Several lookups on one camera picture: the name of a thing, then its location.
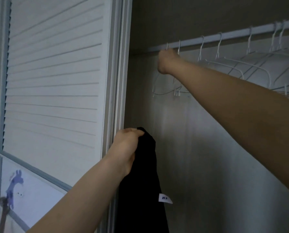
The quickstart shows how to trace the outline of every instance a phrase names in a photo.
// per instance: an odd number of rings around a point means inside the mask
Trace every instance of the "white closet rod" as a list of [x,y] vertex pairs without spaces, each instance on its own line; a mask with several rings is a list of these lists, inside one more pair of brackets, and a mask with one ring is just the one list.
[[[227,32],[227,33],[222,33],[222,40],[246,37],[246,36],[249,36],[251,33],[252,35],[256,35],[256,34],[274,32],[275,30],[279,31],[282,29],[282,26],[283,26],[282,22],[276,22],[276,23],[270,23],[270,24],[261,25],[257,27],[244,28],[241,30],[235,30],[235,31]],[[289,29],[289,20],[286,20],[284,22],[284,29]],[[220,41],[220,39],[221,39],[221,34],[218,33],[215,35],[204,37],[204,43],[216,42],[216,41]],[[194,46],[194,45],[198,45],[202,43],[203,43],[203,37],[199,37],[195,39],[188,39],[188,40],[181,41],[180,47]],[[177,48],[179,47],[179,42],[168,43],[168,47]],[[155,51],[160,51],[162,49],[166,49],[166,44],[149,47],[145,52],[155,52]]]

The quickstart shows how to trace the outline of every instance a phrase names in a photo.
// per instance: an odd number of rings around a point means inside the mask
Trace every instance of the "strap handle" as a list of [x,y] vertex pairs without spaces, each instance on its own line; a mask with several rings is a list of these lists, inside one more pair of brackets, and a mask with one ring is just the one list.
[[8,207],[8,200],[6,197],[1,197],[0,202],[2,202],[2,215],[0,219],[0,233],[3,233],[5,230],[5,221],[7,219],[7,215],[10,211],[10,208]]

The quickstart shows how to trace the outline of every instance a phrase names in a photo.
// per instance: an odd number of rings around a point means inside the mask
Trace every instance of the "black garment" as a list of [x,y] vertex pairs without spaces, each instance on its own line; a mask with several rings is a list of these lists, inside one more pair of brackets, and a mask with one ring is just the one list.
[[155,140],[145,132],[139,137],[131,172],[119,187],[115,233],[169,233],[156,171]]

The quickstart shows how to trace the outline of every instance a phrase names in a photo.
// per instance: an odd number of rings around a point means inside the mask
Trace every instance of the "white label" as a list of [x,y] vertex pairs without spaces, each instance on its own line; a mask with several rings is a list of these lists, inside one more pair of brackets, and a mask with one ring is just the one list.
[[166,196],[166,195],[164,195],[164,194],[160,194],[160,195],[158,196],[158,201],[159,201],[159,202],[164,202],[164,203],[172,204],[172,200],[171,200],[168,196]]

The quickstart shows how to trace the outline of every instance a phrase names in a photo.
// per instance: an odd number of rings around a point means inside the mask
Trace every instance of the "hand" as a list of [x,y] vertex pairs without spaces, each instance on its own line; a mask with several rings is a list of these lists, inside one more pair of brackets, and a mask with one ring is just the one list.
[[169,74],[169,66],[175,60],[179,60],[180,56],[174,49],[169,48],[168,50],[161,50],[158,54],[158,71],[161,74]]
[[123,174],[126,176],[131,171],[131,166],[135,160],[135,150],[138,145],[138,138],[144,134],[136,128],[126,128],[119,130],[105,157],[111,157],[116,164],[122,166]]

